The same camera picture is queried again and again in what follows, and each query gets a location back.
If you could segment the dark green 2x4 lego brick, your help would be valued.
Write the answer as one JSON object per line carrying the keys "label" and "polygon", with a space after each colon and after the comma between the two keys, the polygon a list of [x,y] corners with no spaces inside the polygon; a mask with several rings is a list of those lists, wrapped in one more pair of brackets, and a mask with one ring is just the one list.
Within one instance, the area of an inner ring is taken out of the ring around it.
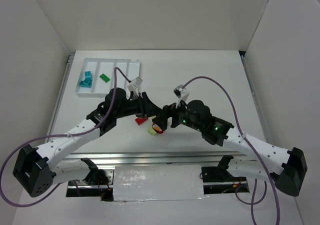
{"label": "dark green 2x4 lego brick", "polygon": [[104,73],[102,73],[100,76],[99,76],[100,79],[102,79],[105,83],[108,83],[111,79],[105,75]]}

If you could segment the teal 2x4 lego brick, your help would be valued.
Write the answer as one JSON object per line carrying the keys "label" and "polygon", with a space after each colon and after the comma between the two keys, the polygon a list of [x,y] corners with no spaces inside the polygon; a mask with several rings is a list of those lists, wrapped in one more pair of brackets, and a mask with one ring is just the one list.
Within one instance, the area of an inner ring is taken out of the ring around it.
{"label": "teal 2x4 lego brick", "polygon": [[79,86],[82,88],[91,88],[92,87],[92,80],[91,79],[85,79],[80,81]]}

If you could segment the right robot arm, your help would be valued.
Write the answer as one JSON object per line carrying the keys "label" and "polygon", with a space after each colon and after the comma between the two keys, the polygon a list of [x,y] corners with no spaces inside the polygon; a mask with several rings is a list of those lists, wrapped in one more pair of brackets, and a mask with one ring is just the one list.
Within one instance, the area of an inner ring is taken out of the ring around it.
{"label": "right robot arm", "polygon": [[163,107],[153,122],[162,131],[184,125],[201,133],[211,145],[240,152],[254,161],[240,161],[227,157],[219,163],[221,170],[233,177],[247,177],[262,181],[272,180],[282,193],[297,197],[300,194],[308,167],[304,152],[294,147],[277,147],[248,134],[242,134],[232,123],[211,114],[200,100]]}

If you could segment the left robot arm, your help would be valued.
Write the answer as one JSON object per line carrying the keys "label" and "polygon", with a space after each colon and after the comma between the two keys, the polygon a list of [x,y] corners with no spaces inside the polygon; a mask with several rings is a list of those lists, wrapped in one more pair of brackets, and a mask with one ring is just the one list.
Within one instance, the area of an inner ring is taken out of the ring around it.
{"label": "left robot arm", "polygon": [[160,112],[145,92],[127,98],[124,89],[111,89],[104,101],[70,131],[35,148],[29,144],[21,148],[13,176],[32,198],[42,195],[54,184],[71,180],[83,180],[89,185],[106,183],[105,172],[89,158],[66,161],[65,157],[113,129],[117,119],[131,115],[148,118]]}

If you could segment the teal frog lily lego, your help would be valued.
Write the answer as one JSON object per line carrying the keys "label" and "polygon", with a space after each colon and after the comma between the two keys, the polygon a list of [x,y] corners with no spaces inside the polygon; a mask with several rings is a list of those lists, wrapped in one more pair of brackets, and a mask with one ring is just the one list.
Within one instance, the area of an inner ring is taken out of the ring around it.
{"label": "teal frog lily lego", "polygon": [[90,70],[84,72],[84,79],[90,81],[92,80],[92,72]]}

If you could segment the red 2x4 lego brick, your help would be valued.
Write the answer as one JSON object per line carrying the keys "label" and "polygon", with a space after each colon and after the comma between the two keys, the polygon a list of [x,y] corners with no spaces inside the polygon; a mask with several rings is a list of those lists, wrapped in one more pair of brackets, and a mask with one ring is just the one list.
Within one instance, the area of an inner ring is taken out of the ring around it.
{"label": "red 2x4 lego brick", "polygon": [[136,122],[136,124],[137,124],[138,126],[140,126],[141,124],[143,124],[143,123],[146,122],[147,120],[148,120],[147,117],[142,117],[142,118],[137,117],[137,118],[135,119],[135,122]]}

